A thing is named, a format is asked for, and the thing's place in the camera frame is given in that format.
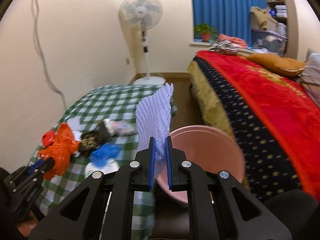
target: checkered tablecloth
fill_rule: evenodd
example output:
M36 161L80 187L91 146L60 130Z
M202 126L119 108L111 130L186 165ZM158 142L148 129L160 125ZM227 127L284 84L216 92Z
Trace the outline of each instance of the checkered tablecloth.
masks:
M160 86L104 86L90 91L73 104L63 115L54 129L69 118L79 116L81 124L84 124L83 132L95 128L99 121L110 118L115 121L126 120L136 123L135 110L137 103L146 96L154 94ZM175 114L176 107L172 104L171 113ZM116 160L122 166L133 160L138 146L138 135L113 137L111 143L121 146L121 152ZM30 163L37 160L36 150ZM83 157L71 157L71 163L62 176L55 176L51 181L44 180L41 195L36 204L44 215L47 215L58 203L60 203L76 186L84 180L84 168L89 159ZM132 239L145 239L152 230L154 223L154 199L149 192L135 192Z

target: plant pot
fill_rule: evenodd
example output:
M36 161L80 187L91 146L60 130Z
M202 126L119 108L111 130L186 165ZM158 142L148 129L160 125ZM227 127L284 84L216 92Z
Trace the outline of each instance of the plant pot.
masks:
M211 38L211 34L210 33L202 33L201 38L204 42L208 42Z

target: pink trash can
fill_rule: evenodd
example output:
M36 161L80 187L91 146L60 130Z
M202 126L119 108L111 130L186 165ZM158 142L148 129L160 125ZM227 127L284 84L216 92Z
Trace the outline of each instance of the pink trash can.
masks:
M172 131L170 136L173 148L184 151L187 160L211 173L228 171L242 183L245 169L243 153L223 131L205 125L190 125ZM169 190L166 168L156 181L169 196L182 205L188 204L186 191Z

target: red blanket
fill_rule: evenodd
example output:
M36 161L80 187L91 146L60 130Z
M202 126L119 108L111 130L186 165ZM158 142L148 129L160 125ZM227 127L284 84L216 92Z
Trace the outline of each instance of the red blanket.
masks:
M196 56L233 85L287 154L303 190L320 200L320 109L303 88L239 56Z

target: power cord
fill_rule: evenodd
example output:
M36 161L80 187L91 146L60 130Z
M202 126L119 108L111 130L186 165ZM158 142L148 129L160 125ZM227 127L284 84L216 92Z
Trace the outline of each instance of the power cord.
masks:
M39 2L38 0L32 0L31 2L31 10L32 10L32 16L33 16L33 20L34 20L34 28L33 28L33 44L35 46L35 50L38 54L38 56L40 57L41 61L42 61L42 65L43 65L43 69L44 69L44 75L45 75L45 80L49 86L49 88L59 94L62 98L62 103L63 103L63 107L64 110L66 111L67 108L67 102L66 102L66 98L64 96L64 94L54 85L54 83L52 82L50 76L49 76L49 72L48 72L48 67L47 67L47 62L45 60L44 57L44 53L40 44L40 39L39 39L39 30L38 30L38 21L39 21L39 13L40 13L40 9L39 9Z

